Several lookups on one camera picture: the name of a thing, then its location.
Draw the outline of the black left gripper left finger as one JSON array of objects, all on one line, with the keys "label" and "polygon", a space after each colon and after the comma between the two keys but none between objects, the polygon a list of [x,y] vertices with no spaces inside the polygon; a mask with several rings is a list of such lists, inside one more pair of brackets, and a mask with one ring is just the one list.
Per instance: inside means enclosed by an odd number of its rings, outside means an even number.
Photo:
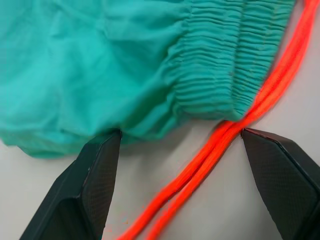
[{"label": "black left gripper left finger", "polygon": [[87,142],[56,178],[22,240],[100,240],[114,189],[122,133],[113,130]]}]

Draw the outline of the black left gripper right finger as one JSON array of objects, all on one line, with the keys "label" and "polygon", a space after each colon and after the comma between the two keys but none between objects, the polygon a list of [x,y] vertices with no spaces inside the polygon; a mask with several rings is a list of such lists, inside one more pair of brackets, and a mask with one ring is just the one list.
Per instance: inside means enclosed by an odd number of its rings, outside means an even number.
[{"label": "black left gripper right finger", "polygon": [[259,194],[284,240],[320,238],[320,167],[293,140],[242,130]]}]

